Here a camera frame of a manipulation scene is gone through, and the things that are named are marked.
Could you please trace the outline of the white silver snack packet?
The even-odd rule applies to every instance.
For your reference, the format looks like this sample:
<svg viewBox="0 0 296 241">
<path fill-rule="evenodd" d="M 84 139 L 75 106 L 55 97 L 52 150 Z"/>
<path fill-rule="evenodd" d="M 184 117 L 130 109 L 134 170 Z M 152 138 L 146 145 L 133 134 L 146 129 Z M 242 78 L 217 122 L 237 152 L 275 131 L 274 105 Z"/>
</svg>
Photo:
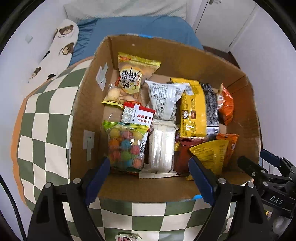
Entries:
<svg viewBox="0 0 296 241">
<path fill-rule="evenodd" d="M 176 121 L 177 102 L 186 85 L 181 83 L 161 84 L 146 80 L 154 117 L 163 121 Z"/>
</svg>

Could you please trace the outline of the colourful candy ball packet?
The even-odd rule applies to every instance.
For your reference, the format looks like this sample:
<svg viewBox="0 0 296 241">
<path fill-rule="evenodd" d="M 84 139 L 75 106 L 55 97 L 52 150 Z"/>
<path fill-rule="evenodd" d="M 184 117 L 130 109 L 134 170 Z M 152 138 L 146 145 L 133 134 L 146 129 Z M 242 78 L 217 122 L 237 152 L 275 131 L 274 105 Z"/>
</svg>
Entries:
<svg viewBox="0 0 296 241">
<path fill-rule="evenodd" d="M 105 120 L 108 158 L 111 167 L 123 172 L 139 172 L 144 166 L 144 147 L 149 127 Z"/>
</svg>

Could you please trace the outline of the blue green milk carton box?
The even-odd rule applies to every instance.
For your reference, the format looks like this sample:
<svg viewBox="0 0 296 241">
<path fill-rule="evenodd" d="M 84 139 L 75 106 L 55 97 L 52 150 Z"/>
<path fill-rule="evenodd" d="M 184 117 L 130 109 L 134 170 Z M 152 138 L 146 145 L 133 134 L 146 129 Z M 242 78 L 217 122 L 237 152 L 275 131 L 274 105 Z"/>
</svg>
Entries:
<svg viewBox="0 0 296 241">
<path fill-rule="evenodd" d="M 185 78 L 208 83 L 214 88 L 225 85 L 234 99 L 234 117 L 227 133 L 239 135 L 226 171 L 222 173 L 231 184 L 244 184 L 250 176 L 237 165 L 241 156 L 259 161 L 260 131 L 253 87 L 239 68 L 209 52 L 160 38 L 136 35 L 108 36 L 98 46 L 87 68 L 73 104 L 70 178 L 85 178 L 89 169 L 99 167 L 107 156 L 107 135 L 102 122 L 119 108 L 102 103 L 107 93 L 96 75 L 107 67 L 106 81 L 112 83 L 118 70 L 119 52 L 161 61 L 152 80 L 159 83 L 171 78 Z M 97 198 L 120 197 L 129 202 L 171 202 L 192 198 L 199 193 L 196 184 L 185 177 L 140 179 L 135 174 L 109 171 Z"/>
</svg>

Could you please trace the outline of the white door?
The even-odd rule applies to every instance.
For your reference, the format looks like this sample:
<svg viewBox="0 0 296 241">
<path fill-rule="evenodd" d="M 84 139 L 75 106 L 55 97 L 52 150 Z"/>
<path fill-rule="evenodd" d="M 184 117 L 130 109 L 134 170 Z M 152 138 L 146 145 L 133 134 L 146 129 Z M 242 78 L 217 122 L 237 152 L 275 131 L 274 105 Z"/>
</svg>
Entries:
<svg viewBox="0 0 296 241">
<path fill-rule="evenodd" d="M 203 46 L 229 52 L 257 4 L 247 0 L 202 1 L 193 29 Z"/>
</svg>

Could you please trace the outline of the yellow biscuit ball packet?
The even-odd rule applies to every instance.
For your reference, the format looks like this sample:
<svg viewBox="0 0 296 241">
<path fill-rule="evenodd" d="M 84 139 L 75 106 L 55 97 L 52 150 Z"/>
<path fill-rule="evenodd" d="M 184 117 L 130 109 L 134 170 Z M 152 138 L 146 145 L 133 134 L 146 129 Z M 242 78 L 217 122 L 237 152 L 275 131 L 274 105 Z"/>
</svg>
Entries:
<svg viewBox="0 0 296 241">
<path fill-rule="evenodd" d="M 119 52 L 119 76 L 110 85 L 102 103 L 120 108 L 123 108 L 126 102 L 142 103 L 142 98 L 140 97 L 141 87 L 160 66 L 161 61 Z"/>
</svg>

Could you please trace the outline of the green white checkered cloth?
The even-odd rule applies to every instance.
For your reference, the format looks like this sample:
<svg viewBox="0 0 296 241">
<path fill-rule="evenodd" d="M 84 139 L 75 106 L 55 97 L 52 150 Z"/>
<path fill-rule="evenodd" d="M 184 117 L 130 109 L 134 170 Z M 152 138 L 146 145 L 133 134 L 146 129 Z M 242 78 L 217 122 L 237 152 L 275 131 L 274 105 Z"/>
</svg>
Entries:
<svg viewBox="0 0 296 241">
<path fill-rule="evenodd" d="M 71 113 L 91 60 L 65 70 L 26 101 L 16 151 L 22 196 L 34 209 L 43 186 L 70 181 Z M 132 203 L 97 198 L 88 208 L 105 240 L 137 233 L 143 240 L 193 240 L 210 212 L 201 198 L 181 202 Z"/>
</svg>

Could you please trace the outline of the bear print long pillow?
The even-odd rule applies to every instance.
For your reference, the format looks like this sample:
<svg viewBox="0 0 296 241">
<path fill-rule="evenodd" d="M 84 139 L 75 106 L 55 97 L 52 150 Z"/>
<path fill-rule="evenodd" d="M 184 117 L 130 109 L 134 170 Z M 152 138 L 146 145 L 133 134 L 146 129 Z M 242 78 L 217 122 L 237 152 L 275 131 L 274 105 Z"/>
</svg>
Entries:
<svg viewBox="0 0 296 241">
<path fill-rule="evenodd" d="M 79 28 L 74 21 L 63 20 L 56 28 L 48 51 L 37 65 L 28 83 L 41 84 L 63 72 L 70 64 L 78 34 Z"/>
</svg>

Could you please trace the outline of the yellow black snack packet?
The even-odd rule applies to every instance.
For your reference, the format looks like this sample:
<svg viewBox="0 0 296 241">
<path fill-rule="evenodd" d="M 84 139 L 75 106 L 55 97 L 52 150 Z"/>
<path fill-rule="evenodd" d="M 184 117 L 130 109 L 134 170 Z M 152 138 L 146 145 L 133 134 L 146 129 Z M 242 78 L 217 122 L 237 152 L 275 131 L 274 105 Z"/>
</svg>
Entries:
<svg viewBox="0 0 296 241">
<path fill-rule="evenodd" d="M 184 78 L 171 81 L 186 86 L 181 97 L 180 137 L 205 138 L 219 134 L 217 100 L 212 86 Z"/>
</svg>

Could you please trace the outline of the orange snack packet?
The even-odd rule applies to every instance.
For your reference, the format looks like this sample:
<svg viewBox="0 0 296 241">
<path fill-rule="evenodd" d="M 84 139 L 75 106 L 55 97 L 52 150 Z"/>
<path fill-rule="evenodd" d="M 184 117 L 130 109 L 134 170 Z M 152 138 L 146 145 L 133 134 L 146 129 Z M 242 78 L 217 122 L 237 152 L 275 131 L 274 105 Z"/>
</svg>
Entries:
<svg viewBox="0 0 296 241">
<path fill-rule="evenodd" d="M 234 99 L 226 87 L 221 84 L 216 94 L 219 117 L 224 125 L 231 123 L 234 115 Z"/>
<path fill-rule="evenodd" d="M 227 140 L 229 142 L 227 145 L 227 149 L 226 149 L 225 157 L 224 157 L 224 163 L 223 163 L 223 167 L 225 167 L 225 168 L 228 166 L 230 158 L 231 158 L 232 154 L 234 153 L 234 149 L 235 149 L 238 138 L 239 138 L 239 135 L 237 135 L 237 134 L 219 133 L 216 136 L 217 140 Z"/>
</svg>

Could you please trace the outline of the small white portrait snack packet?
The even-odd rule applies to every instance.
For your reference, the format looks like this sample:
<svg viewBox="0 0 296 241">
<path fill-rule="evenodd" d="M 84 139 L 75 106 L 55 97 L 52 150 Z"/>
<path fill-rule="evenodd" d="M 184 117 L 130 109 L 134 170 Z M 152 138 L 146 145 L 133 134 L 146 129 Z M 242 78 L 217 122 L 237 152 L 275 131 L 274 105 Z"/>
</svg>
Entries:
<svg viewBox="0 0 296 241">
<path fill-rule="evenodd" d="M 115 236 L 116 241 L 142 241 L 138 234 L 121 233 Z"/>
</svg>

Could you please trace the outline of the blue bed sheet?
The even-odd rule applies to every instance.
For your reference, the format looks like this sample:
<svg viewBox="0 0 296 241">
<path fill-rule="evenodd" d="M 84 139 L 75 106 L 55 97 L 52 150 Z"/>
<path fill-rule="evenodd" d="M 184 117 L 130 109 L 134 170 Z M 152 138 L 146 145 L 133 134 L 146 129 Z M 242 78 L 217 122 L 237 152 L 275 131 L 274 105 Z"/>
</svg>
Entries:
<svg viewBox="0 0 296 241">
<path fill-rule="evenodd" d="M 177 16 L 93 18 L 77 23 L 79 35 L 70 65 L 94 55 L 106 36 L 137 34 L 163 38 L 203 49 L 192 27 Z"/>
</svg>

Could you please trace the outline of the white wall socket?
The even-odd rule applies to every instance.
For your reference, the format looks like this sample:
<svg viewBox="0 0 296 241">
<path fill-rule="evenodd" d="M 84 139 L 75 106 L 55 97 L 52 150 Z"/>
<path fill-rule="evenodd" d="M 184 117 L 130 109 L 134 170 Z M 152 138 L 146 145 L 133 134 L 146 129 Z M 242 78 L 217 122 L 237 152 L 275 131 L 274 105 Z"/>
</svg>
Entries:
<svg viewBox="0 0 296 241">
<path fill-rule="evenodd" d="M 29 44 L 31 42 L 31 40 L 33 39 L 33 37 L 31 35 L 26 35 L 25 36 L 25 41 Z"/>
</svg>

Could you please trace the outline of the yellow triangular snack packet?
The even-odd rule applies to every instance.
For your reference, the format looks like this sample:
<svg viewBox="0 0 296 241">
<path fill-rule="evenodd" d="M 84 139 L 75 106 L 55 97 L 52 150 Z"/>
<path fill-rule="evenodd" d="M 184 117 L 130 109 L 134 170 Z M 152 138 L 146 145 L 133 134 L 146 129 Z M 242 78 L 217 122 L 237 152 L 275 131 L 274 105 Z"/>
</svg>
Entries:
<svg viewBox="0 0 296 241">
<path fill-rule="evenodd" d="M 229 163 L 229 140 L 213 140 L 189 147 L 186 153 L 197 157 L 206 169 L 217 177 Z"/>
</svg>

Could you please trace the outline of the dark red snack packet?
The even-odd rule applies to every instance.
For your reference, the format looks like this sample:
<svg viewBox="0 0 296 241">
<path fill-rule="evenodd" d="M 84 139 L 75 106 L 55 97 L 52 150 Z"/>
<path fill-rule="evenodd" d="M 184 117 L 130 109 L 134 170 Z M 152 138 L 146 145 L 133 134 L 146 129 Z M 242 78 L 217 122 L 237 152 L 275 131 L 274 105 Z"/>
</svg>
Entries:
<svg viewBox="0 0 296 241">
<path fill-rule="evenodd" d="M 179 146 L 177 149 L 177 158 L 174 161 L 174 171 L 181 175 L 189 174 L 188 162 L 193 155 L 189 148 L 207 142 L 208 139 L 200 137 L 179 138 Z"/>
</svg>

